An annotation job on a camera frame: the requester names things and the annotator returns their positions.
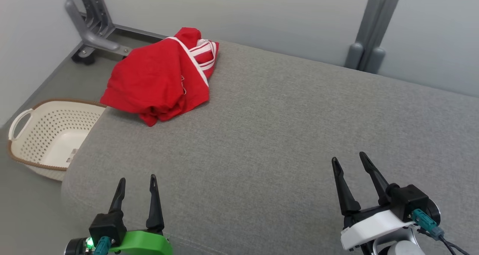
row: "black cable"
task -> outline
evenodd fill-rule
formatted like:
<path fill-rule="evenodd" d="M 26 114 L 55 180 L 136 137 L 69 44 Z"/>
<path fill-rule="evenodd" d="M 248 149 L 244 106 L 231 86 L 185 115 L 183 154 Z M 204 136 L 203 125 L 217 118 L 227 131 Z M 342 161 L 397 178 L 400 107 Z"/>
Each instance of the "black cable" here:
<path fill-rule="evenodd" d="M 462 248 L 459 248 L 456 244 L 451 243 L 451 242 L 449 242 L 449 241 L 447 241 L 447 240 L 445 240 L 445 241 L 448 242 L 448 244 L 449 244 L 451 247 L 457 249 L 460 253 L 462 253 L 462 254 L 464 254 L 464 255 L 470 255 L 469 253 L 467 253 L 467 251 L 463 250 Z"/>
<path fill-rule="evenodd" d="M 444 245 L 446 246 L 446 248 L 448 248 L 449 252 L 452 255 L 456 255 L 454 250 L 451 248 L 451 246 L 448 244 L 448 242 L 444 239 L 444 236 L 440 235 L 439 240 L 441 240 L 441 242 L 444 243 Z"/>
<path fill-rule="evenodd" d="M 421 229 L 418 229 L 418 233 L 422 233 L 422 234 L 424 234 L 424 235 L 427 235 L 427 236 L 431 237 L 431 235 L 430 235 L 428 232 L 426 232 L 426 230 L 424 230 L 424 229 L 422 229 L 422 228 L 421 228 Z M 446 241 L 446 242 L 448 243 L 448 245 L 450 245 L 452 248 L 457 249 L 457 251 L 459 251 L 460 253 L 462 253 L 462 254 L 464 254 L 464 255 L 470 255 L 467 251 L 463 250 L 462 248 L 459 248 L 456 244 L 451 243 L 451 242 L 449 242 L 448 240 L 445 240 L 445 239 L 444 239 L 444 241 Z"/>

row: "black rubber foot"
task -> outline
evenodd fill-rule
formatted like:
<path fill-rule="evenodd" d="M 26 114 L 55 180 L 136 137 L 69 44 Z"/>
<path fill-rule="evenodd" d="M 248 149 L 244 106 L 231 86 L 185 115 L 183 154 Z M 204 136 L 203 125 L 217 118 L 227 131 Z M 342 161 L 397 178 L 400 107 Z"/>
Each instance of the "black rubber foot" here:
<path fill-rule="evenodd" d="M 91 65 L 95 63 L 95 56 L 93 54 L 90 54 L 88 57 L 80 57 L 78 54 L 80 53 L 80 50 L 78 50 L 73 56 L 71 56 L 71 59 L 75 63 L 83 63 L 86 66 Z"/>
<path fill-rule="evenodd" d="M 95 56 L 93 54 L 90 54 L 88 57 L 83 57 L 83 64 L 86 66 L 91 65 L 95 63 Z"/>
<path fill-rule="evenodd" d="M 73 54 L 73 56 L 71 56 L 71 59 L 72 59 L 73 62 L 75 62 L 75 63 L 82 63 L 82 62 L 83 62 L 83 61 L 82 61 L 82 58 L 79 57 L 79 55 L 78 55 L 79 52 L 80 52 L 80 50 L 78 50 L 77 52 L 75 52 L 75 53 Z"/>

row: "brown basket rim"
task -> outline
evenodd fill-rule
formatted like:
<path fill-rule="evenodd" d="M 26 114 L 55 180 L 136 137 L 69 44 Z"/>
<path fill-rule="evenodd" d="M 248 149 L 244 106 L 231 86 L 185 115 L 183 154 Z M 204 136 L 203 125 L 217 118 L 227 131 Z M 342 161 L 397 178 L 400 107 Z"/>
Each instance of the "brown basket rim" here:
<path fill-rule="evenodd" d="M 80 100 L 80 99 L 76 99 L 76 98 L 50 98 L 48 100 L 44 100 L 44 101 L 38 103 L 37 105 L 35 105 L 34 107 L 31 107 L 31 108 L 33 110 L 35 110 L 36 108 L 40 107 L 41 105 L 43 105 L 45 103 L 49 103 L 51 101 L 69 101 L 69 102 L 72 102 L 72 103 L 85 103 L 85 104 L 96 105 L 96 106 L 99 106 L 99 107 L 106 108 L 106 105 L 98 103 L 96 101 Z M 10 158 L 12 160 L 17 161 L 19 163 L 23 163 L 23 164 L 28 165 L 28 166 L 34 166 L 34 167 L 37 167 L 37 168 L 48 169 L 48 170 L 53 170 L 53 171 L 67 171 L 67 168 L 65 168 L 65 167 L 50 166 L 50 165 L 45 165 L 45 164 L 41 164 L 41 163 L 33 163 L 31 161 L 26 161 L 23 158 L 18 158 L 12 152 L 12 143 L 13 143 L 12 140 L 8 140 L 7 152 L 8 152 L 8 155 L 10 156 Z"/>

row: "white stripe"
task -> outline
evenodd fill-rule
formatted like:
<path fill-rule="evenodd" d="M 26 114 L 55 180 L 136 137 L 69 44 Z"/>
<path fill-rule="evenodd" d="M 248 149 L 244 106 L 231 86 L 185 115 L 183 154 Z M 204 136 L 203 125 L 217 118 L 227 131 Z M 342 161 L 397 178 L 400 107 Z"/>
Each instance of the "white stripe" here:
<path fill-rule="evenodd" d="M 194 51 L 194 50 L 206 45 L 207 42 L 208 42 L 208 40 L 205 40 L 205 39 L 198 40 L 197 45 L 195 47 L 193 47 L 192 49 L 190 49 L 190 51 Z"/>
<path fill-rule="evenodd" d="M 201 69 L 204 70 L 204 71 L 206 71 L 206 70 L 208 70 L 208 69 L 211 69 L 211 67 L 214 66 L 214 61 L 216 61 L 216 59 L 215 59 L 215 58 L 216 58 L 216 43 L 211 42 L 211 41 L 209 41 L 209 43 L 210 43 L 210 45 L 211 45 L 211 47 L 212 47 L 211 52 L 212 52 L 212 54 L 213 54 L 213 59 L 210 60 L 210 61 L 208 61 L 208 62 L 202 63 L 202 64 L 200 65 Z"/>
<path fill-rule="evenodd" d="M 178 40 L 178 38 L 176 37 L 166 37 L 166 39 L 172 39 L 172 40 L 175 40 L 177 41 L 181 47 L 183 47 L 183 50 L 186 52 L 186 54 L 188 55 L 188 57 L 190 57 L 190 60 L 191 62 L 193 63 L 193 65 L 195 65 L 195 68 L 197 69 L 198 73 L 200 74 L 201 78 L 203 79 L 203 81 L 205 82 L 205 84 L 209 87 L 208 85 L 208 80 L 207 80 L 207 76 L 205 76 L 205 73 L 203 72 L 203 70 L 200 68 L 200 66 L 198 65 L 198 62 L 196 62 L 195 58 L 191 55 L 190 53 L 190 50 L 188 49 L 188 47 L 186 47 L 186 45 L 184 45 L 181 40 Z"/>
<path fill-rule="evenodd" d="M 201 47 L 201 48 L 196 49 L 194 51 L 190 50 L 191 54 L 193 54 L 194 57 L 196 57 L 199 54 L 203 54 L 205 52 L 208 52 L 208 51 L 211 51 L 211 45 L 209 43 L 207 43 L 207 45 L 205 45 L 204 47 Z"/>

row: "gray sofa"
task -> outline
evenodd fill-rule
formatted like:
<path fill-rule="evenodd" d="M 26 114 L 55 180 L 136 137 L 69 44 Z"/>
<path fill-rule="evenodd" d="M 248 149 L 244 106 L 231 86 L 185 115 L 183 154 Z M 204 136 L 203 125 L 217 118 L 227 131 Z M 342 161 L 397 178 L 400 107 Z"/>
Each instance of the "gray sofa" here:
<path fill-rule="evenodd" d="M 479 99 L 229 42 L 210 89 L 209 103 L 154 127 L 107 108 L 62 185 L 80 226 L 125 177 L 125 225 L 144 229 L 154 173 L 176 255 L 347 254 L 330 161 L 371 207 L 364 151 L 439 205 L 448 240 L 479 249 Z"/>

